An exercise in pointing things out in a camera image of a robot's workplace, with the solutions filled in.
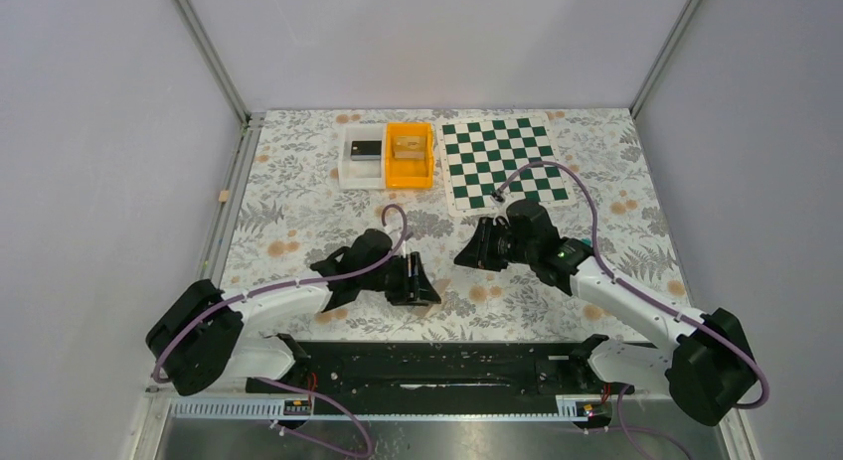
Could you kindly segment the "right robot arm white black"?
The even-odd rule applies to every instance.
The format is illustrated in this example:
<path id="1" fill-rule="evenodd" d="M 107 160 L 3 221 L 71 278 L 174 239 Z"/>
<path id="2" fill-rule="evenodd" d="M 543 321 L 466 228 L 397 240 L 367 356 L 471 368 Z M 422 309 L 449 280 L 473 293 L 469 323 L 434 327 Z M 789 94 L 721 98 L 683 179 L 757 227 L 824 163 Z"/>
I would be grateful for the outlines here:
<path id="1" fill-rule="evenodd" d="M 722 308 L 681 310 L 649 288 L 611 275 L 592 246 L 561 236 L 534 201 L 514 202 L 503 217 L 480 218 L 454 262 L 495 272 L 524 264 L 542 283 L 608 311 L 648 344 L 593 335 L 580 345 L 588 369 L 601 382 L 668 395 L 703 425 L 718 424 L 761 381 L 735 315 Z"/>

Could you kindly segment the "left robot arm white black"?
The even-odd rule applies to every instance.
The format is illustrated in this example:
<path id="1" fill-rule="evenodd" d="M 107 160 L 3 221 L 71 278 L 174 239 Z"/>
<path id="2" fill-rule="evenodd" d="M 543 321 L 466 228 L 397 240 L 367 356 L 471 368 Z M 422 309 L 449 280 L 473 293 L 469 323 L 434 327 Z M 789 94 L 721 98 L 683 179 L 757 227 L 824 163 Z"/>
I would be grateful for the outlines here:
<path id="1" fill-rule="evenodd" d="M 351 245 L 312 263 L 304 279 L 267 284 L 230 299 L 209 279 L 193 282 L 146 334 L 156 360 L 153 378 L 183 396 L 219 381 L 278 380 L 298 357 L 273 327 L 286 318 L 330 313 L 362 292 L 380 293 L 400 307 L 441 301 L 418 252 L 395 247 L 385 232 L 368 229 Z"/>

